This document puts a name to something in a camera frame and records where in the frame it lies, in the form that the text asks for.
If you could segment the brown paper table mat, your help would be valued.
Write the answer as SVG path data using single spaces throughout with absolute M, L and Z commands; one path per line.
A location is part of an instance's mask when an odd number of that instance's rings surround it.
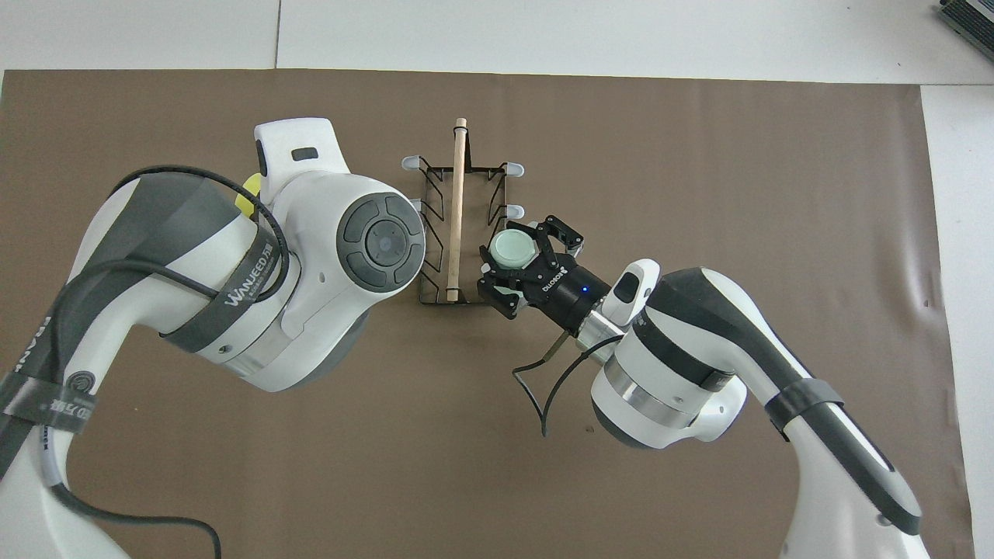
M 509 198 L 635 259 L 741 284 L 905 475 L 934 559 L 973 559 L 933 174 L 917 85 L 376 71 L 10 71 L 0 98 L 0 374 L 113 185 L 153 164 L 242 181 L 253 127 L 329 118 L 348 166 L 418 196 L 402 157 L 526 166 Z M 70 482 L 96 505 L 214 525 L 226 559 L 764 559 L 798 491 L 749 401 L 718 441 L 662 452 L 594 418 L 585 363 L 549 436 L 512 378 L 556 339 L 535 309 L 378 304 L 343 363 L 267 394 L 128 337 Z

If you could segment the yellow plastic cup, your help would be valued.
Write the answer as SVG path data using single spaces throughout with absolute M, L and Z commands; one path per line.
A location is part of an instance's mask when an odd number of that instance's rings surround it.
M 248 177 L 248 179 L 244 181 L 244 184 L 242 184 L 242 188 L 244 188 L 246 192 L 251 194 L 252 197 L 258 198 L 260 191 L 262 191 L 262 174 L 260 174 L 259 172 L 253 173 L 251 176 Z M 237 196 L 235 196 L 235 206 L 246 217 L 252 220 L 256 220 L 255 204 L 253 204 L 253 202 L 249 200 L 249 198 L 245 198 L 244 195 L 238 194 Z

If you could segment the pale green plastic cup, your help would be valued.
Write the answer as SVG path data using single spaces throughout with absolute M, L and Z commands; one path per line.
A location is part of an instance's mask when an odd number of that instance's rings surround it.
M 525 269 L 539 255 L 539 248 L 526 232 L 508 227 L 490 241 L 489 254 L 501 269 Z

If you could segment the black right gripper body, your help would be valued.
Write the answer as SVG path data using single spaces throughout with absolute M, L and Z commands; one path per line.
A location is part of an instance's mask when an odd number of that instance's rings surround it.
M 576 264 L 574 259 L 565 259 L 540 290 L 540 311 L 568 335 L 578 336 L 586 316 L 608 291 L 610 284 Z

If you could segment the dark grey ribbed device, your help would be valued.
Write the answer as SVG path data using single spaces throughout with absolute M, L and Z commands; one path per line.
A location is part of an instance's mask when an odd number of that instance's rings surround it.
M 981 43 L 994 43 L 994 0 L 940 0 L 940 17 Z

